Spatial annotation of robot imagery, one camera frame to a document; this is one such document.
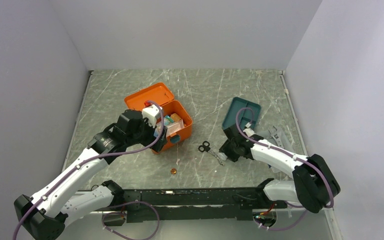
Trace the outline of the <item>black handled scissors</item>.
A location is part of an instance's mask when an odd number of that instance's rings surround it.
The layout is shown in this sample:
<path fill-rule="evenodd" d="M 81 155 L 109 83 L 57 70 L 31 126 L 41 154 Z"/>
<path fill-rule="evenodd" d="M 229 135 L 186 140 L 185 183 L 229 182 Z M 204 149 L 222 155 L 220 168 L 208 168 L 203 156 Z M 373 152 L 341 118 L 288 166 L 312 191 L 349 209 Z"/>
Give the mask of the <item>black handled scissors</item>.
<path fill-rule="evenodd" d="M 217 159 L 217 162 L 221 165 L 221 166 L 225 166 L 225 161 L 227 159 L 226 155 L 222 152 L 216 152 L 214 151 L 212 148 L 211 148 L 211 144 L 208 142 L 208 141 L 203 141 L 201 145 L 199 145 L 198 147 L 198 150 L 201 152 L 201 153 L 209 153 L 211 154 L 213 157 L 215 157 Z"/>

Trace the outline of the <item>white gauze pack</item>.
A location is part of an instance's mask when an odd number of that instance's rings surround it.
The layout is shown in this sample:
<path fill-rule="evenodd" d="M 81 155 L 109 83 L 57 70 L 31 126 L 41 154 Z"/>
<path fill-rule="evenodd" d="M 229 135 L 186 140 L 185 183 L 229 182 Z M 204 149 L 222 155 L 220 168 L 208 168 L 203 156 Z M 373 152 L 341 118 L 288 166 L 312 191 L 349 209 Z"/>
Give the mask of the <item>white gauze pack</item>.
<path fill-rule="evenodd" d="M 166 131 L 166 136 L 170 136 L 180 130 L 182 130 L 184 128 L 184 121 L 181 119 L 179 121 L 176 121 L 176 122 L 173 122 L 173 123 L 170 123 L 168 125 L 165 125 L 165 127 L 167 127 L 167 131 Z M 161 130 L 161 122 L 159 122 L 157 125 L 156 125 L 156 129 L 155 129 L 155 132 L 154 132 L 154 136 L 157 137 L 160 133 L 160 130 Z"/>

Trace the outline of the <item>small teal bandage pack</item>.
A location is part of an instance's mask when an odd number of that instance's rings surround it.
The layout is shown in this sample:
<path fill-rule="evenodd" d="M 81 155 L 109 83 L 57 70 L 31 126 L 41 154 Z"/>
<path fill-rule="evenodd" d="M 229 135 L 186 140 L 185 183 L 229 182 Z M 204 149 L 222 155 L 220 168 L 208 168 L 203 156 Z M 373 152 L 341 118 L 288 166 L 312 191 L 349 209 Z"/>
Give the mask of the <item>small teal bandage pack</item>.
<path fill-rule="evenodd" d="M 165 127 L 168 128 L 169 126 L 173 125 L 174 123 L 175 123 L 175 121 L 169 115 L 164 116 L 163 125 Z"/>

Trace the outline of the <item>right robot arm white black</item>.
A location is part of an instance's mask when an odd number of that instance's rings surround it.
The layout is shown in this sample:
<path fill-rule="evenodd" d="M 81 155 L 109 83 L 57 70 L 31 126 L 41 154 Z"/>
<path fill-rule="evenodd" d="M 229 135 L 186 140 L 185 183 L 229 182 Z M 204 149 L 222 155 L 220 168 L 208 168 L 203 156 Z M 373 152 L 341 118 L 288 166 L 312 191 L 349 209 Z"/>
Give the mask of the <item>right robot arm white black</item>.
<path fill-rule="evenodd" d="M 270 143 L 252 129 L 239 130 L 236 125 L 224 129 L 227 137 L 219 151 L 232 162 L 246 158 L 268 164 L 289 180 L 268 178 L 256 188 L 255 200 L 267 208 L 274 202 L 296 203 L 311 213 L 331 208 L 340 185 L 324 158 L 297 154 Z"/>

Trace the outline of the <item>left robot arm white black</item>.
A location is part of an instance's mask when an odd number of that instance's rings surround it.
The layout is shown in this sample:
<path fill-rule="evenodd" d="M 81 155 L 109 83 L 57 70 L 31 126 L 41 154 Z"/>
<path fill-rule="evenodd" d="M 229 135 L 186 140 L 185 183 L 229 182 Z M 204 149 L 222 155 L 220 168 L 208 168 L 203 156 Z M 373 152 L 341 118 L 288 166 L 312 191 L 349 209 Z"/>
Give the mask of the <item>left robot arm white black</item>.
<path fill-rule="evenodd" d="M 24 229 L 35 240 L 55 240 L 66 227 L 93 211 L 127 206 L 125 190 L 113 180 L 81 196 L 76 192 L 118 157 L 133 154 L 132 146 L 141 145 L 142 151 L 161 151 L 167 143 L 163 118 L 164 111 L 157 104 L 121 113 L 116 122 L 94 135 L 77 159 L 54 180 L 33 195 L 22 194 L 14 201 L 18 222 L 12 238 L 16 239 Z"/>

